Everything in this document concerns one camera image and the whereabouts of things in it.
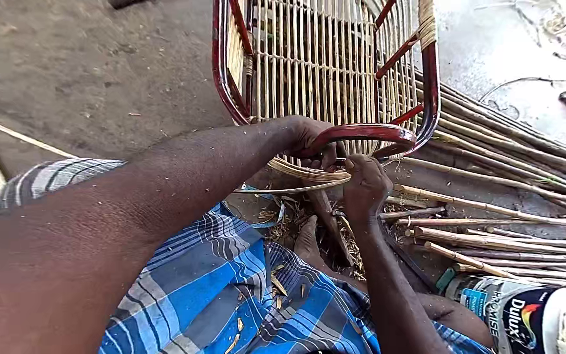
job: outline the fingers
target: fingers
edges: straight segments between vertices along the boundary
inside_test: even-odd
[[[302,159],[301,160],[301,167],[309,167],[313,169],[320,169],[321,162],[318,160],[312,159]]]
[[[344,146],[344,141],[338,140],[335,143],[335,151],[338,153],[339,157],[344,157],[344,158],[349,157],[349,152],[347,151],[346,147]]]
[[[346,161],[344,161],[344,165],[346,166],[347,172],[355,175],[358,172],[371,170],[374,172],[379,172],[381,169],[381,165],[375,164],[370,157],[362,154],[352,154],[350,155]]]
[[[322,168],[326,172],[333,172],[335,170],[334,165],[336,158],[338,157],[338,153],[336,150],[336,143],[332,142],[327,144],[323,150],[323,158],[322,158]]]

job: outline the man's arm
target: man's arm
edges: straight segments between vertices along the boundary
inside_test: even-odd
[[[383,240],[377,210],[392,182],[375,159],[351,155],[345,208],[366,271],[370,311],[383,352],[448,353],[425,310]]]
[[[108,318],[164,240],[326,127],[288,117],[190,133],[0,217],[0,352],[97,352]],[[334,152],[332,144],[325,167]]]

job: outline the bare foot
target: bare foot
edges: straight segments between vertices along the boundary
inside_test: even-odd
[[[294,253],[315,269],[324,272],[326,269],[330,269],[322,257],[320,257],[320,250],[316,241],[317,221],[318,217],[311,215],[303,227],[301,227],[301,232],[296,237],[296,242],[294,243]]]
[[[368,293],[366,283],[360,282],[346,275],[336,273],[331,270],[325,261],[320,257],[320,250],[318,249],[318,242],[316,241],[316,222],[318,217],[312,215],[309,220],[301,228],[301,232],[296,237],[294,244],[294,253],[297,254],[303,261],[311,265],[315,269],[323,272],[329,277],[340,279],[350,285],[358,288],[359,290]]]

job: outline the curved red armrest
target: curved red armrest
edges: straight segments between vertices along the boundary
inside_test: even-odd
[[[344,124],[336,125],[320,133],[307,149],[297,153],[297,157],[311,157],[320,152],[326,144],[339,140],[378,140],[394,142],[379,149],[373,157],[381,159],[408,151],[416,143],[416,135],[393,124]]]

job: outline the hand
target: hand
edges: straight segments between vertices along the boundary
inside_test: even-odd
[[[351,180],[344,185],[344,208],[352,222],[369,222],[377,218],[379,208],[392,191],[392,181],[373,157],[354,154],[344,161]]]
[[[327,122],[319,122],[318,120],[313,120],[299,115],[282,117],[277,120],[290,124],[294,128],[296,138],[290,148],[285,151],[286,155],[293,157],[299,157],[297,154],[310,147],[311,143],[316,139],[318,134],[333,126]],[[319,155],[303,160],[303,166],[315,169],[322,167],[327,172],[333,172],[333,164],[335,164],[337,158],[336,150],[345,151],[343,148],[344,145],[342,143],[337,144],[332,142],[330,144],[326,144]]]

